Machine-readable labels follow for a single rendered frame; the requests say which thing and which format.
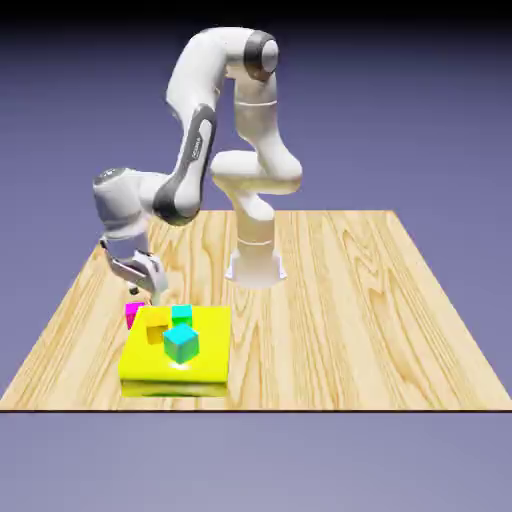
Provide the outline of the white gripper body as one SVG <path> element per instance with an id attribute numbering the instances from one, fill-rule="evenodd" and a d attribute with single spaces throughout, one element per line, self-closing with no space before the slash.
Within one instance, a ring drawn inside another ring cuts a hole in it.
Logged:
<path id="1" fill-rule="evenodd" d="M 139 292 L 145 290 L 151 295 L 168 288 L 163 264 L 155 254 L 136 250 L 131 258 L 121 260 L 107 250 L 106 256 L 112 272 L 126 282 L 127 288 L 133 283 Z"/>

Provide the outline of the small magenta cube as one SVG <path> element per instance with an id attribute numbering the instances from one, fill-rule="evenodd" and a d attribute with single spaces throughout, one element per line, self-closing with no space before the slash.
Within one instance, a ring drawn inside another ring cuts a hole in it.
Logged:
<path id="1" fill-rule="evenodd" d="M 125 320 L 128 330 L 132 328 L 138 310 L 144 305 L 145 303 L 141 301 L 129 302 L 125 304 Z"/>

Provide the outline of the small yellow cube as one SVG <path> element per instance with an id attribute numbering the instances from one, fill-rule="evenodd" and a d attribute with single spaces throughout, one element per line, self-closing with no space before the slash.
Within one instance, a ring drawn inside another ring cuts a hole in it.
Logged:
<path id="1" fill-rule="evenodd" d="M 169 330 L 169 323 L 168 316 L 154 316 L 146 321 L 146 336 L 150 345 L 163 342 L 164 333 Z"/>

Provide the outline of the small cyan cube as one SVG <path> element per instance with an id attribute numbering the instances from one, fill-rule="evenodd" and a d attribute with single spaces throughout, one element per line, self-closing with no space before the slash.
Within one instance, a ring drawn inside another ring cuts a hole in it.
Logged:
<path id="1" fill-rule="evenodd" d="M 186 323 L 163 333 L 164 351 L 177 364 L 184 364 L 199 353 L 199 335 Z"/>

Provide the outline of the large yellow box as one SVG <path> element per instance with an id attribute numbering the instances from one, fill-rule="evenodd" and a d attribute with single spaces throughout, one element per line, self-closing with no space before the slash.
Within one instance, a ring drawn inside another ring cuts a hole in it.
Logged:
<path id="1" fill-rule="evenodd" d="M 143 306 L 135 317 L 118 364 L 124 397 L 215 397 L 227 390 L 231 311 L 227 307 L 192 306 L 192 328 L 199 335 L 199 353 L 184 364 L 172 361 L 164 342 L 150 345 L 146 321 L 168 316 L 170 306 Z"/>

